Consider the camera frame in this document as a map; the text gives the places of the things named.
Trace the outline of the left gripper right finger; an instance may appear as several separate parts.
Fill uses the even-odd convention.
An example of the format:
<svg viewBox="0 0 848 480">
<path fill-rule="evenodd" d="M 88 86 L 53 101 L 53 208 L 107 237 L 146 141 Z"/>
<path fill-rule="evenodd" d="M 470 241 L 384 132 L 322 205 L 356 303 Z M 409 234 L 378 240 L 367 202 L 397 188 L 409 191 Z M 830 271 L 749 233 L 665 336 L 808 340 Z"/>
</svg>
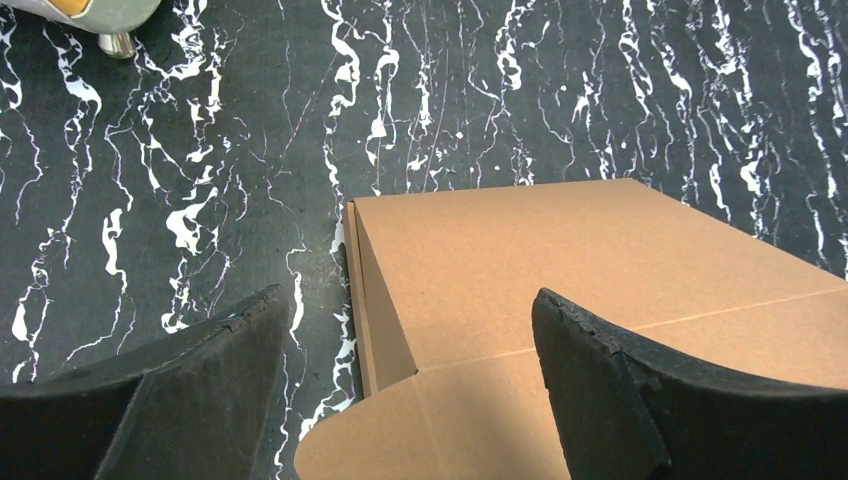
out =
<svg viewBox="0 0 848 480">
<path fill-rule="evenodd" d="M 843 479 L 847 393 L 744 373 L 541 289 L 532 331 L 574 479 Z"/>
</svg>

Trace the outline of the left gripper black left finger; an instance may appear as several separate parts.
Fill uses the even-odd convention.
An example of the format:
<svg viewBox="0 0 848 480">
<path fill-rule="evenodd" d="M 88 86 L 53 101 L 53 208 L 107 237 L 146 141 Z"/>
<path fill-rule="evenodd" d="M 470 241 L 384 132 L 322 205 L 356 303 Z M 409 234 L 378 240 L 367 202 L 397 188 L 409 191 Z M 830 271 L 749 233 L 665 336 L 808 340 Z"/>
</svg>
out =
<svg viewBox="0 0 848 480">
<path fill-rule="evenodd" d="M 5 479 L 247 479 L 288 328 L 268 286 L 204 322 L 1 389 Z"/>
</svg>

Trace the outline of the brown cardboard box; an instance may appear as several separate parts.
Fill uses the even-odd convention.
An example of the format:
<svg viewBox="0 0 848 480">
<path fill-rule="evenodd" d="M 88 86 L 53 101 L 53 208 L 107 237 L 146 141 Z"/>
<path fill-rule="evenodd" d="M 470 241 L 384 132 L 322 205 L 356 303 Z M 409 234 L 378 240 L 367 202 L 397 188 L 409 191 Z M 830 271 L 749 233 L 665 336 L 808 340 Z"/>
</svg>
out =
<svg viewBox="0 0 848 480">
<path fill-rule="evenodd" d="M 358 198 L 303 479 L 843 479 L 847 284 L 634 180 Z"/>
</svg>

